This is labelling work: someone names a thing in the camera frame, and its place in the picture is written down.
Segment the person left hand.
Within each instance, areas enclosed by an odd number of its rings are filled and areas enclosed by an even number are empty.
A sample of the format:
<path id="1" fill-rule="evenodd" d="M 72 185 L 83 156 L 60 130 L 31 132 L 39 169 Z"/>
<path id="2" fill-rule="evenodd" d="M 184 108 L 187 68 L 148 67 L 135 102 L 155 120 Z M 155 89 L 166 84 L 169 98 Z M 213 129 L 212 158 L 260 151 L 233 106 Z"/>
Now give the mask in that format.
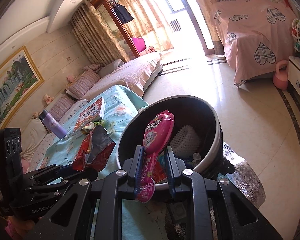
<path id="1" fill-rule="evenodd" d="M 32 220 L 20 220 L 17 217 L 9 216 L 5 230 L 12 239 L 24 239 L 26 234 L 35 226 Z"/>

